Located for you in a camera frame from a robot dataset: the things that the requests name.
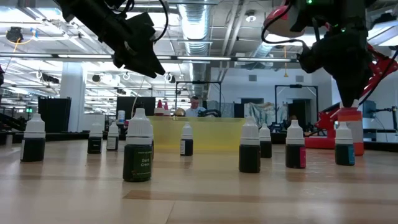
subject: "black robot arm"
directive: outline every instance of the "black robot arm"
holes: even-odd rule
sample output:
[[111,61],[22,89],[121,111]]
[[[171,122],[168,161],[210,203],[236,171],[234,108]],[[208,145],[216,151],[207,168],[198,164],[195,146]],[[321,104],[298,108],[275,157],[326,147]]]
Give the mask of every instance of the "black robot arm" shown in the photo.
[[155,29],[148,13],[126,20],[126,13],[131,6],[134,7],[134,1],[128,0],[119,14],[110,7],[119,8],[123,0],[54,1],[61,7],[67,22],[77,17],[98,36],[100,42],[114,50],[113,63],[118,68],[124,65],[126,69],[152,78],[156,77],[156,73],[165,73],[153,50]]

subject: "table surface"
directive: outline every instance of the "table surface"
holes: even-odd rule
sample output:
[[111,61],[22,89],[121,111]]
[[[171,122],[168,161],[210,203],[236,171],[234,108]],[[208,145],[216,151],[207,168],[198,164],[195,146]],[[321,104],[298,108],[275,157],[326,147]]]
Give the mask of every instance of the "table surface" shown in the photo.
[[155,153],[152,180],[124,182],[118,152],[87,141],[46,143],[43,162],[0,148],[1,223],[398,223],[398,154],[366,151],[354,167],[331,150],[307,150],[307,168],[285,167],[283,146],[259,174],[236,152]]

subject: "white bottle cap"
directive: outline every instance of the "white bottle cap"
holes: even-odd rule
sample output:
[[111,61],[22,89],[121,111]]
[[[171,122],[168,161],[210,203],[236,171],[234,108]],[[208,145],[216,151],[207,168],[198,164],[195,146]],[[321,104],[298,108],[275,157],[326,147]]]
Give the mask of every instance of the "white bottle cap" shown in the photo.
[[136,109],[136,114],[129,121],[126,137],[126,144],[152,144],[150,121],[145,116],[144,108]]
[[116,125],[116,122],[113,122],[112,125],[109,127],[108,136],[119,137],[119,127]]
[[93,123],[90,129],[90,135],[88,137],[101,137],[102,138],[102,125],[99,123]]
[[292,120],[292,124],[287,128],[286,144],[304,145],[303,129],[296,119]]
[[260,145],[259,127],[252,116],[248,116],[242,126],[241,144]]
[[354,144],[353,134],[350,128],[347,127],[346,122],[339,122],[338,129],[336,129],[336,144]]
[[184,127],[182,127],[182,139],[192,139],[192,127],[189,122],[185,122]]
[[39,113],[26,122],[24,138],[45,138],[45,125]]
[[271,141],[271,132],[269,131],[267,124],[262,124],[259,137],[260,141]]

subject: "red robot arm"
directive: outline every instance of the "red robot arm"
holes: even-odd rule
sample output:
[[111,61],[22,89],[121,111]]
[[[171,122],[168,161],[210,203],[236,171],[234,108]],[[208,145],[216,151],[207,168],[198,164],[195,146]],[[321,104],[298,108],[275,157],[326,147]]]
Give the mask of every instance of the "red robot arm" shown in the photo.
[[[385,78],[389,74],[398,70],[398,63],[394,60],[389,70],[386,72],[384,77],[383,71],[387,68],[388,64],[391,63],[392,59],[388,56],[383,55],[375,51],[375,49],[368,44],[368,50],[373,54],[373,57],[376,59],[376,63],[370,63],[369,67],[373,71],[373,77],[369,79],[368,85],[365,87],[362,92],[361,97],[364,97],[368,94],[378,83],[380,79]],[[315,127],[318,129],[331,130],[334,129],[334,123],[337,120],[337,111],[339,110],[339,104],[335,104],[321,112],[319,112],[318,117],[319,120],[315,123]]]

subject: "blue bottle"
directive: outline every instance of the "blue bottle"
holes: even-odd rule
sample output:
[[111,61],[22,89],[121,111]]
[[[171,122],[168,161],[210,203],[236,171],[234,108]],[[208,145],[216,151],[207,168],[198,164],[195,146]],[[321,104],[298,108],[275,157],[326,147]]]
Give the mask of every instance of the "blue bottle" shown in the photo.
[[337,165],[355,165],[353,135],[345,122],[340,122],[336,129],[335,161]]

